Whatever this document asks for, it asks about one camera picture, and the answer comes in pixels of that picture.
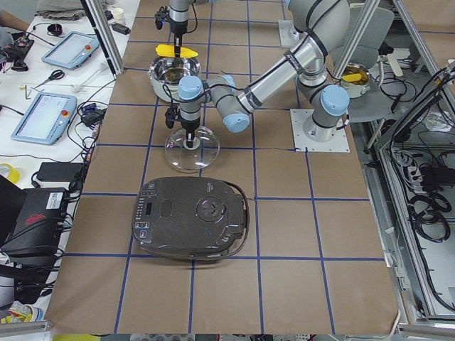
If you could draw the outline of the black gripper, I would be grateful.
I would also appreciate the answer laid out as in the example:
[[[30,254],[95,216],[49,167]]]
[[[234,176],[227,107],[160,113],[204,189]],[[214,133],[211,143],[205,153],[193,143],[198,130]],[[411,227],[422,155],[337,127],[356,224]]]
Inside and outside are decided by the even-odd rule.
[[[180,31],[176,31],[173,34],[173,47],[174,47],[174,55],[176,58],[179,58],[181,56],[182,37],[183,37],[183,34]]]
[[[195,148],[195,131],[200,126],[200,120],[196,119],[193,121],[181,120],[181,126],[185,129],[186,140],[189,141],[189,148]]]

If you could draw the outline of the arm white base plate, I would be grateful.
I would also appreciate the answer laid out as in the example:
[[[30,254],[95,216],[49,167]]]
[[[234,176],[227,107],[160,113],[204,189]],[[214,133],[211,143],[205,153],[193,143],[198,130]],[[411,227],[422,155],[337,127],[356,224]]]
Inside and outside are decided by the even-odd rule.
[[[291,109],[291,126],[294,136],[294,148],[301,152],[349,153],[350,148],[339,119],[332,128],[321,128],[313,121],[312,109]]]
[[[278,30],[281,47],[291,48],[300,41],[300,33],[295,29],[292,20],[279,20]]]

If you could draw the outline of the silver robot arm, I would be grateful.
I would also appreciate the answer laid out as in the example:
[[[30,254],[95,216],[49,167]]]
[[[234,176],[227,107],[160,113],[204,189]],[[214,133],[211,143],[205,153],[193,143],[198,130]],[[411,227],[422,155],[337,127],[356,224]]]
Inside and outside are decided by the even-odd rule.
[[[287,1],[293,26],[301,39],[285,51],[268,71],[242,89],[237,89],[231,76],[220,75],[202,80],[185,76],[178,84],[179,120],[185,131],[184,146],[196,147],[196,129],[200,126],[200,108],[212,102],[232,133],[245,130],[250,115],[290,80],[305,75],[326,78],[316,70],[316,62],[325,57],[344,38],[350,22],[347,1]]]
[[[168,8],[168,19],[173,34],[174,54],[176,58],[181,57],[183,35],[188,28],[188,10],[196,1],[170,0]]]

